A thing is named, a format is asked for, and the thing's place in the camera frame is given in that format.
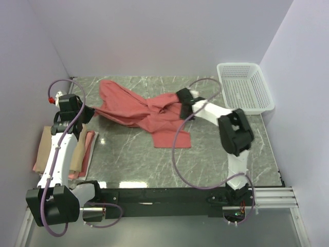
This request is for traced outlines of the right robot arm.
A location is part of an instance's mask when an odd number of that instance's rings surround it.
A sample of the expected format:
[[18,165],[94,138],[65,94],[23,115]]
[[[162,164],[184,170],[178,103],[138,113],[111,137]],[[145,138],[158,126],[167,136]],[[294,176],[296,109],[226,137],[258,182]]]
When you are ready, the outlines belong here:
[[225,182],[226,201],[238,205],[248,195],[247,163],[254,134],[242,109],[230,110],[199,97],[187,88],[176,92],[181,103],[180,118],[184,121],[199,117],[216,125],[222,147],[228,157],[228,178]]

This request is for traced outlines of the red t shirt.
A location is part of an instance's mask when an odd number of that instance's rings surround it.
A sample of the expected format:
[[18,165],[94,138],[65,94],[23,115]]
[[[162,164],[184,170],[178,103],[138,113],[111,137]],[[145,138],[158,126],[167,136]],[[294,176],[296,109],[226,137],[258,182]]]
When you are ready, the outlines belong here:
[[190,133],[181,130],[175,139],[180,119],[181,103],[175,93],[143,98],[111,80],[102,80],[99,86],[102,106],[97,115],[118,124],[141,128],[151,134],[155,148],[191,148]]

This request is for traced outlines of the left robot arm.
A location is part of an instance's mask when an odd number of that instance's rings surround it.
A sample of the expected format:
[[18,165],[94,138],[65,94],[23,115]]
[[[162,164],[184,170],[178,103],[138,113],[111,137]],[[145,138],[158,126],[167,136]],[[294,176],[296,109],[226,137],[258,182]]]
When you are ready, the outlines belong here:
[[78,183],[73,190],[69,181],[81,175],[91,157],[96,136],[87,129],[94,109],[83,106],[79,96],[57,92],[49,99],[59,111],[53,125],[45,126],[39,144],[34,171],[41,175],[35,189],[26,193],[26,202],[38,226],[77,221],[80,207],[101,204],[103,194],[97,181]]

